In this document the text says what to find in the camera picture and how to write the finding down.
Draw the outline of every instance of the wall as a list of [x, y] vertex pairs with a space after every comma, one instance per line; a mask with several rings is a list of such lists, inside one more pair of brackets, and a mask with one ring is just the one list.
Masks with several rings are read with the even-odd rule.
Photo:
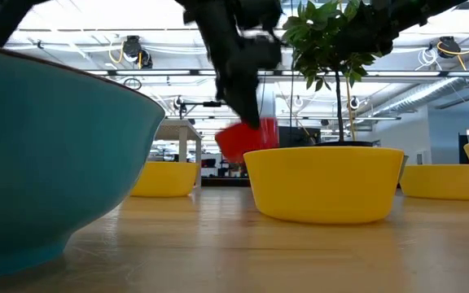
[[430, 106], [428, 121], [434, 164], [458, 164], [458, 135], [469, 129], [469, 102], [436, 110]]
[[371, 133], [358, 133], [359, 140], [381, 141], [381, 147], [391, 147], [405, 151], [409, 156], [407, 164], [417, 164], [417, 154], [423, 153], [423, 162], [431, 164], [430, 133], [427, 107], [416, 113], [401, 114], [401, 120], [380, 121]]

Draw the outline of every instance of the potted plant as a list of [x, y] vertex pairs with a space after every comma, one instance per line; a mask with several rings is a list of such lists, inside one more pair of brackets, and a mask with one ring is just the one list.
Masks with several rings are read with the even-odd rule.
[[371, 147], [370, 142], [344, 141], [340, 74], [346, 77], [349, 87], [352, 87], [355, 81], [361, 81], [362, 77], [366, 75], [363, 66], [374, 63], [375, 53], [342, 54], [334, 46], [341, 28], [345, 27], [356, 15], [360, 5], [360, 0], [350, 0], [344, 11], [338, 8], [338, 1], [327, 2], [318, 8], [312, 2], [307, 2], [306, 8], [299, 5], [298, 16], [290, 16], [283, 26], [286, 29], [283, 40], [293, 47], [293, 70], [300, 72], [305, 77], [307, 89], [314, 86], [315, 90], [319, 91], [323, 86], [326, 86], [331, 90], [326, 75], [329, 72], [335, 73], [335, 93], [340, 130], [340, 140], [336, 145]]
[[284, 40], [294, 46], [294, 70], [307, 87], [320, 90], [326, 75], [335, 72], [340, 141], [331, 147], [290, 147], [252, 151], [244, 155], [251, 188], [260, 212], [282, 220], [309, 223], [365, 223], [385, 218], [392, 209], [403, 151], [381, 147], [349, 147], [344, 141], [340, 78], [348, 86], [366, 75], [364, 65], [373, 54], [341, 55], [335, 49], [337, 33], [364, 5], [351, 0], [316, 8], [311, 2], [298, 8], [284, 28]]

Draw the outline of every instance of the ceiling pipe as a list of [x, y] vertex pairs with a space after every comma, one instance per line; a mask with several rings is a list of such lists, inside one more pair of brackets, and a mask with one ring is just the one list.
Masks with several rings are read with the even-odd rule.
[[[469, 71], [469, 62], [467, 62], [466, 66]], [[433, 83], [418, 85], [403, 94], [397, 95], [395, 98], [389, 99], [386, 103], [380, 105], [380, 107], [376, 106], [372, 116], [385, 116], [392, 112], [398, 113], [415, 109], [447, 94], [451, 94], [454, 90], [459, 91], [466, 85], [467, 80], [462, 77], [448, 77]]]

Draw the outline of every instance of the ceiling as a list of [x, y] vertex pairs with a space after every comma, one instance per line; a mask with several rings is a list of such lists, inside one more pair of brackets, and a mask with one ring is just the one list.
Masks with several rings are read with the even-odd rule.
[[[283, 34], [282, 24], [291, 14], [289, 7], [291, 6], [288, 4], [283, 6], [284, 15], [277, 30], [279, 36]], [[138, 35], [143, 47], [151, 54], [154, 69], [212, 68], [199, 31], [194, 24], [184, 25], [182, 13], [182, 7], [170, 0], [51, 0], [35, 6], [26, 15], [6, 48], [83, 70], [134, 69], [134, 65], [124, 59], [119, 63], [113, 62], [109, 55], [119, 59], [121, 42], [126, 36]], [[464, 50], [468, 50], [469, 10], [450, 10], [432, 17], [423, 27], [407, 29], [395, 40], [394, 51], [378, 59], [368, 70], [437, 70], [437, 63], [443, 70], [456, 68], [459, 65], [457, 59], [437, 58], [432, 66], [422, 65], [424, 49], [441, 36], [454, 36], [456, 42]], [[283, 64], [280, 68], [288, 69], [290, 63], [291, 52], [283, 50]], [[147, 76], [138, 79], [142, 82], [139, 91], [163, 104], [168, 115], [175, 114], [173, 101], [177, 96], [189, 102], [203, 102], [214, 100], [216, 93], [211, 77]], [[410, 79], [362, 82], [354, 85], [350, 94], [367, 103], [379, 105], [419, 82]], [[314, 93], [313, 90], [305, 89], [304, 81], [295, 81], [293, 89], [293, 96], [296, 99], [300, 97], [301, 100], [301, 103], [297, 102], [293, 107], [298, 115], [335, 115], [334, 91], [322, 89]], [[263, 90], [271, 91], [273, 98], [277, 98], [276, 112], [279, 115], [289, 112], [286, 99], [291, 96], [290, 81], [269, 80], [266, 81], [265, 88], [260, 87], [259, 92]], [[342, 86], [342, 96], [346, 97], [346, 94], [346, 87]], [[188, 116], [211, 116], [212, 113], [232, 115], [226, 107], [197, 107]], [[233, 121], [198, 120], [196, 127], [221, 129]], [[304, 124], [321, 126], [316, 121], [304, 121]]]

